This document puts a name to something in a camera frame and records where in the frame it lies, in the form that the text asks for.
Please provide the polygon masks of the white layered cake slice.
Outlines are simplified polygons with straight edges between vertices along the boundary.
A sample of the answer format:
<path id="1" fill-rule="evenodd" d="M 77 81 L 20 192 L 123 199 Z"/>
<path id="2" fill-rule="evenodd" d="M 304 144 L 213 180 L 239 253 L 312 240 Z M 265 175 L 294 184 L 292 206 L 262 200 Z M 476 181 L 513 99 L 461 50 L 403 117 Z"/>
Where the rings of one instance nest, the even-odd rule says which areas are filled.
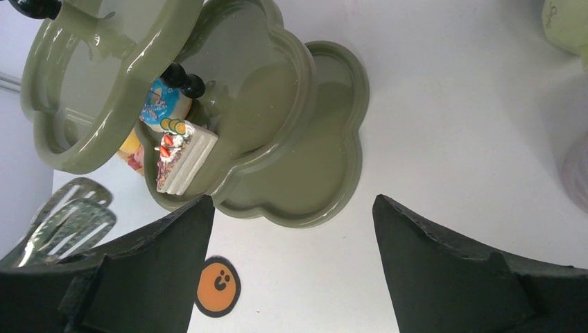
<path id="1" fill-rule="evenodd" d="M 159 154 L 156 190 L 181 196 L 209 157 L 218 136 L 187 120 L 163 118 L 159 126 L 162 138 L 155 147 Z"/>

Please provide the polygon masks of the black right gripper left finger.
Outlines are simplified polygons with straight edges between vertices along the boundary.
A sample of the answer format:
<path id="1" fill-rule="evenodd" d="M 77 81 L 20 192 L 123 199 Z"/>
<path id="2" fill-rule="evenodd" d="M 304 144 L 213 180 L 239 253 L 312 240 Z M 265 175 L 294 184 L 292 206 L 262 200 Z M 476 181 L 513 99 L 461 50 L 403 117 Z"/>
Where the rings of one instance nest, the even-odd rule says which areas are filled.
<path id="1" fill-rule="evenodd" d="M 214 212 L 204 195 L 56 263 L 1 269 L 1 331 L 186 332 Z"/>

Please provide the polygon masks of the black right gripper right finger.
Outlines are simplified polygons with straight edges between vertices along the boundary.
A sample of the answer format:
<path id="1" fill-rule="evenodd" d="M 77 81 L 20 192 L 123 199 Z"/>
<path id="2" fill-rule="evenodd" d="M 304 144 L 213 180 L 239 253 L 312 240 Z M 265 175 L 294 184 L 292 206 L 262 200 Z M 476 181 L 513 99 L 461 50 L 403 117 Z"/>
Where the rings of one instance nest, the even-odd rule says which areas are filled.
<path id="1" fill-rule="evenodd" d="M 400 332 L 586 332 L 587 270 L 523 257 L 420 216 L 372 206 Z"/>

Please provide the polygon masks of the silver serving tongs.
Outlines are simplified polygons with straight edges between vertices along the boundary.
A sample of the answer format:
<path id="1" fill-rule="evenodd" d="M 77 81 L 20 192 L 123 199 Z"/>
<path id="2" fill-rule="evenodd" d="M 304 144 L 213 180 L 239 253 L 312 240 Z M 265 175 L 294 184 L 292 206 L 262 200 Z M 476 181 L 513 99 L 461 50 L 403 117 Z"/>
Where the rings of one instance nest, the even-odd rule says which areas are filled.
<path id="1" fill-rule="evenodd" d="M 1 259 L 1 268 L 54 264 L 93 248 L 116 225 L 113 195 L 86 177 L 75 178 L 37 211 L 28 232 Z"/>

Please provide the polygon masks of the blue frosted donut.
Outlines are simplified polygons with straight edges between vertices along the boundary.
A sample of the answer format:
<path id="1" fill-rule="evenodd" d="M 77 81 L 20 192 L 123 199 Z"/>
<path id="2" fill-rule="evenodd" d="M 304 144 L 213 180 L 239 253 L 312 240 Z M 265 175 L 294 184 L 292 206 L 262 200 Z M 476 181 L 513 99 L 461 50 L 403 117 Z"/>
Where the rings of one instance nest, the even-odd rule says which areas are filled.
<path id="1" fill-rule="evenodd" d="M 192 99 L 179 88 L 167 87 L 160 78 L 154 80 L 146 97 L 139 119 L 155 132 L 162 132 L 164 119 L 183 120 L 191 108 Z"/>

